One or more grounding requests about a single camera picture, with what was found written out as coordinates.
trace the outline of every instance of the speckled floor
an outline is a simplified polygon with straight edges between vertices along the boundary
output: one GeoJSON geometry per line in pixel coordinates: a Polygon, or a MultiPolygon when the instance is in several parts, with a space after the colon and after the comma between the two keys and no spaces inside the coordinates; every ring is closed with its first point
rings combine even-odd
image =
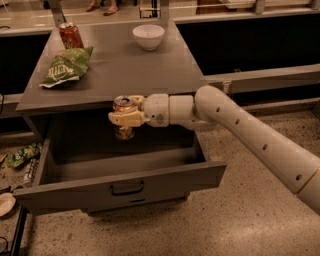
{"type": "MultiPolygon", "coordinates": [[[[320,120],[311,112],[260,119],[320,156],[320,120]]],[[[218,126],[202,136],[212,159],[228,164],[219,188],[193,192],[187,201],[94,216],[81,211],[28,215],[21,255],[318,256],[320,216],[229,131],[218,126]]],[[[0,151],[9,148],[1,142],[0,151]]],[[[5,171],[1,184],[21,175],[5,171]]],[[[0,219],[0,235],[12,238],[17,215],[13,210],[0,219]]]]}

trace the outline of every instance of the countertop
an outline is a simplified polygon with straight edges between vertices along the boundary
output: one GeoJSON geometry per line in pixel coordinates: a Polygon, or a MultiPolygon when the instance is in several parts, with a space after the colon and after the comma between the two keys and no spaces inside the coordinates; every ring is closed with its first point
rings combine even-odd
{"type": "Polygon", "coordinates": [[[78,26],[85,47],[94,47],[87,73],[64,88],[44,89],[39,84],[55,54],[64,49],[59,30],[53,29],[16,110],[81,110],[88,104],[113,101],[119,95],[192,93],[206,84],[173,21],[159,24],[165,28],[165,38],[151,52],[142,50],[132,34],[142,23],[157,21],[78,26]]]}

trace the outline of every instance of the green bag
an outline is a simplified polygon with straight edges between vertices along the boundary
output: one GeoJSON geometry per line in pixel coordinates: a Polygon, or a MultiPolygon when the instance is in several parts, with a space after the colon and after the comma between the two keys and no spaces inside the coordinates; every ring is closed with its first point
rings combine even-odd
{"type": "Polygon", "coordinates": [[[40,87],[51,88],[66,81],[79,80],[88,70],[93,47],[59,51],[40,87]]]}

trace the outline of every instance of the desk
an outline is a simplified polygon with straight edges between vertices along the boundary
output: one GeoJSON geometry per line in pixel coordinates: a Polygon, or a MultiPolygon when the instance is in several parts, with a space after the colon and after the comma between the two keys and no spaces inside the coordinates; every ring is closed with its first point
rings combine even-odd
{"type": "Polygon", "coordinates": [[[142,50],[134,41],[132,30],[145,23],[79,26],[85,46],[94,47],[89,70],[68,88],[47,90],[39,88],[39,84],[55,53],[63,49],[58,30],[53,30],[17,111],[67,111],[113,101],[119,95],[191,93],[206,84],[173,22],[163,25],[166,34],[157,50],[142,50]]]}
{"type": "Polygon", "coordinates": [[[173,22],[162,24],[165,39],[152,52],[132,35],[144,23],[79,26],[84,44],[94,46],[88,72],[68,87],[43,89],[39,84],[63,49],[52,32],[17,108],[43,140],[33,186],[14,194],[32,214],[93,213],[219,186],[226,165],[210,160],[197,132],[144,126],[125,143],[112,136],[107,113],[116,96],[190,94],[206,84],[173,22]]]}

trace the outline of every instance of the chip bag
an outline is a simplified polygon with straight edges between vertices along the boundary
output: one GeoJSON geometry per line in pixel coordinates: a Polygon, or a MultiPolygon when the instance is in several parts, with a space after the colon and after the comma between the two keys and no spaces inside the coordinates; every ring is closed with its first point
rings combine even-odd
{"type": "Polygon", "coordinates": [[[59,51],[40,87],[51,88],[66,81],[79,80],[88,70],[93,47],[59,51]]]}
{"type": "Polygon", "coordinates": [[[39,156],[41,152],[41,145],[32,143],[30,146],[18,150],[14,154],[6,157],[6,164],[9,168],[17,168],[27,160],[39,156]]]}

